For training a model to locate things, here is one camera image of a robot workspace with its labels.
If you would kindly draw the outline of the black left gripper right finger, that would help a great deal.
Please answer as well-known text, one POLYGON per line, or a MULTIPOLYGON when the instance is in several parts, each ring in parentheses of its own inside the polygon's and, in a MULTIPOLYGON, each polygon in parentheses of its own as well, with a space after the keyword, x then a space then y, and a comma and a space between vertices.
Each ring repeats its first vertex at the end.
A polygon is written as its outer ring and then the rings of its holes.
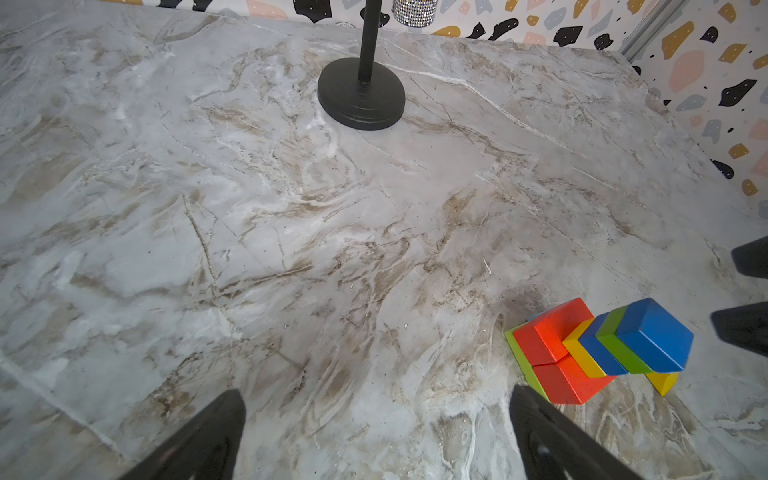
POLYGON ((509 414, 529 479, 639 477, 529 386, 513 388, 509 414))

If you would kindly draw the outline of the small blue wood cube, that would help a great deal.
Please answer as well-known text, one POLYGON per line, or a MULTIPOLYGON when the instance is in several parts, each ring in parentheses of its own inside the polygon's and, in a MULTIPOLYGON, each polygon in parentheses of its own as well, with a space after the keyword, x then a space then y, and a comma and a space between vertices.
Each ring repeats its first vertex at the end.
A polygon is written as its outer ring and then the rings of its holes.
POLYGON ((607 313, 598 315, 580 336, 579 342, 607 376, 626 375, 628 373, 626 368, 597 338, 597 334, 605 324, 607 316, 607 313))

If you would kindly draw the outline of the small green wood cube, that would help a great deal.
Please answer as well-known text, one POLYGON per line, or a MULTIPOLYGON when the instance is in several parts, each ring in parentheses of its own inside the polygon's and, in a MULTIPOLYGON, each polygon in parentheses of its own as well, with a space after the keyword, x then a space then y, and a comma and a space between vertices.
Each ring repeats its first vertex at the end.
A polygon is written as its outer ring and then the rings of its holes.
POLYGON ((610 311, 596 338, 629 374, 651 373, 651 368, 618 337, 618 328, 627 309, 623 306, 610 311))

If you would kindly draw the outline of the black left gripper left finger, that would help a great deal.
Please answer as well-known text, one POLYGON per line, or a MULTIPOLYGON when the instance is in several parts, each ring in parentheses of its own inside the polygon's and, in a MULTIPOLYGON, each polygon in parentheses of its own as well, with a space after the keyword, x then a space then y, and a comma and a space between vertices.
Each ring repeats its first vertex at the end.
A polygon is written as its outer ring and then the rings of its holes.
POLYGON ((231 479, 245 419, 240 391, 227 390, 121 478, 231 479))

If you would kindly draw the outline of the red rectangular wood block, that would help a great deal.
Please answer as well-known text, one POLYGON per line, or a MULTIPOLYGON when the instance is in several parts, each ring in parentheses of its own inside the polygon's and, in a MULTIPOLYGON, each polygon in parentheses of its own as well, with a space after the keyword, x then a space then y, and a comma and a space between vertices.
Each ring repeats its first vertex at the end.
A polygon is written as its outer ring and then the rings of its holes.
POLYGON ((559 405, 585 404, 616 379, 588 377, 571 356, 557 363, 533 366, 533 372, 549 401, 559 405))

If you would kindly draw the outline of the small yellow wood cube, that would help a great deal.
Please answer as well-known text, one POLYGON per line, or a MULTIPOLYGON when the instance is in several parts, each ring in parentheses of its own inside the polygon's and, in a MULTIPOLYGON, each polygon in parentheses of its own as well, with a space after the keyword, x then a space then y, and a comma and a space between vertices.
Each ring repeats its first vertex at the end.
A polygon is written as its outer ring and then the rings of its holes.
POLYGON ((577 362, 579 367, 589 378, 604 378, 607 376, 598 362, 591 356, 586 348, 581 344, 580 338, 594 322, 595 318, 581 322, 564 340, 563 345, 570 356, 577 362))

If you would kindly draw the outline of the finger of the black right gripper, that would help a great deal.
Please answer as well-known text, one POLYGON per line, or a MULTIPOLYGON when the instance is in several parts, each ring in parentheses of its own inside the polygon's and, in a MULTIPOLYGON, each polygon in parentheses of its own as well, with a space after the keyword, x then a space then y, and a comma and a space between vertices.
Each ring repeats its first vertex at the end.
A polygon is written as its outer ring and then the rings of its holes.
POLYGON ((718 338, 732 346, 768 356, 768 302, 749 304, 711 314, 718 338))
POLYGON ((740 274, 753 278, 768 278, 767 236, 733 249, 731 257, 740 274))

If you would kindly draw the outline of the lime green long wood block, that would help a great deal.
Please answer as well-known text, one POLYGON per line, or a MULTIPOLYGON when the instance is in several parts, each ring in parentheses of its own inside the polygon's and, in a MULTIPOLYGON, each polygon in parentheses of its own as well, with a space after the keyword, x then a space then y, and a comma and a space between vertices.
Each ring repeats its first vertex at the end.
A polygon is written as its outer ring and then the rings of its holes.
POLYGON ((512 351, 512 354, 519 366, 519 368, 522 371, 522 374, 527 382, 527 384, 535 390, 539 395, 541 395, 545 400, 549 400, 549 397, 547 396, 544 388, 542 387, 538 377, 536 376, 533 367, 529 360, 527 359, 526 355, 524 354, 522 348, 519 345, 519 342, 516 340, 514 333, 517 330, 520 330, 523 327, 523 325, 518 325, 514 328, 511 328, 507 330, 504 335, 506 338, 506 341, 512 351))

